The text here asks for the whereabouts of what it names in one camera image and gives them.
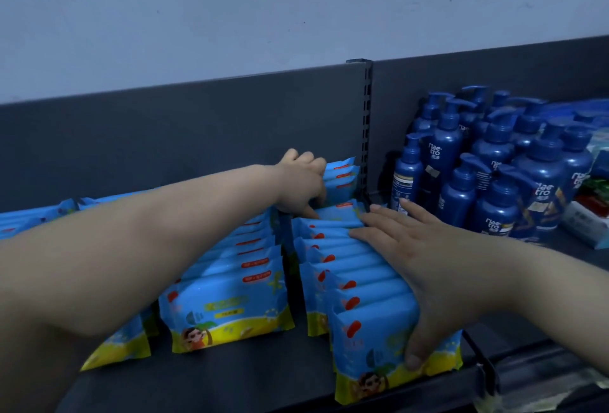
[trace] forearm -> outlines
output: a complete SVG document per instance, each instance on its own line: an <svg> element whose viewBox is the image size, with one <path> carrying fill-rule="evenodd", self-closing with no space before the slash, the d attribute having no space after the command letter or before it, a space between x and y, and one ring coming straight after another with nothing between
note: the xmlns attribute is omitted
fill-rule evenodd
<svg viewBox="0 0 609 413"><path fill-rule="evenodd" d="M202 253L277 201L273 167L169 185L66 216L0 243L0 285L34 318L102 336Z"/></svg>
<svg viewBox="0 0 609 413"><path fill-rule="evenodd" d="M609 273L535 247L522 258L518 309L531 323L587 363L609 373Z"/></svg>

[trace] wall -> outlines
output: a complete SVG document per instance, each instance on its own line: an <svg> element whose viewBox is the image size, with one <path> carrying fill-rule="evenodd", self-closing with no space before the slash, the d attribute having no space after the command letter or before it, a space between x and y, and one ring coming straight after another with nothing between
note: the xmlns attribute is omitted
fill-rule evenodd
<svg viewBox="0 0 609 413"><path fill-rule="evenodd" d="M0 103L609 33L609 0L0 0Z"/></svg>

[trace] shampoo bottle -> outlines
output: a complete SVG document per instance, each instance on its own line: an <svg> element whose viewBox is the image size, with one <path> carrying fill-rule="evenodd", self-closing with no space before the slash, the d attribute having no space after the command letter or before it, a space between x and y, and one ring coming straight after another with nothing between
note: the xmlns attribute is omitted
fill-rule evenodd
<svg viewBox="0 0 609 413"><path fill-rule="evenodd" d="M499 166L499 177L491 182L483 198L477 201L468 230L487 235L509 236L521 214L521 186L533 191L537 184L513 166Z"/></svg>
<svg viewBox="0 0 609 413"><path fill-rule="evenodd" d="M451 181L444 184L435 215L442 222L462 227L469 210L476 201L476 174L491 173L480 158L472 154L461 154L461 166L453 171Z"/></svg>
<svg viewBox="0 0 609 413"><path fill-rule="evenodd" d="M508 102L522 102L526 104L523 114L516 118L514 132L510 138L510 142L514 144L514 152L518 156L524 154L531 142L537 137L537 132L539 132L541 124L544 121L539 116L539 113L541 106L547 103L547 101L529 97L511 97Z"/></svg>
<svg viewBox="0 0 609 413"><path fill-rule="evenodd" d="M529 145L526 154L512 160L512 165L533 179L537 188L522 206L522 216L516 222L511 236L537 243L537 226L541 224L546 209L556 198L556 192L566 178L563 142L555 138L537 138Z"/></svg>
<svg viewBox="0 0 609 413"><path fill-rule="evenodd" d="M459 129L463 133L462 152L469 152L469 148L473 143L472 127L477 120L482 119L484 116L487 89L488 86L465 86L461 88L461 91L465 92L468 97L471 97L470 101L476 104L474 109L463 110L459 115Z"/></svg>
<svg viewBox="0 0 609 413"><path fill-rule="evenodd" d="M461 99L448 99L446 111L440 115L440 121L432 136L427 139L427 148L422 153L425 171L423 188L430 194L426 206L432 207L432 211L437 205L440 189L448 181L460 154L463 135L459 130L458 107L474 109L476 104Z"/></svg>
<svg viewBox="0 0 609 413"><path fill-rule="evenodd" d="M544 213L541 223L537 226L538 243L545 245L550 234L558 227L567 205L574 199L575 194L594 163L594 157L586 148L592 139L596 126L574 121L561 133L564 143L563 161L566 166L566 177L562 186L556 191L556 198Z"/></svg>
<svg viewBox="0 0 609 413"><path fill-rule="evenodd" d="M419 179L422 174L421 149L419 140L429 137L432 132L411 133L406 136L408 144L402 151L402 156L395 163L393 185L391 189L390 208L399 213L405 213L400 206L400 198L414 200Z"/></svg>
<svg viewBox="0 0 609 413"><path fill-rule="evenodd" d="M429 131L438 124L442 97L452 99L454 95L449 93L429 93L427 103L422 106L421 116L417 117L412 124L412 132Z"/></svg>
<svg viewBox="0 0 609 413"><path fill-rule="evenodd" d="M506 104L508 97L510 97L509 91L495 91L495 93L493 94L493 104L490 107L487 107L486 110L484 110L484 116L482 117L482 119L479 119L474 122L474 127L471 129L472 142L476 142L476 140L484 136L484 131L487 130L487 127L491 122L491 119L488 116L493 111L503 107Z"/></svg>
<svg viewBox="0 0 609 413"><path fill-rule="evenodd" d="M510 142L512 117L522 112L522 108L513 107L503 107L493 111L488 116L491 124L488 125L484 136L476 140L471 147L471 153L493 171L497 171L500 164L509 163L514 157L514 145ZM480 192L484 192L491 182L491 176L480 171L477 178L476 187Z"/></svg>

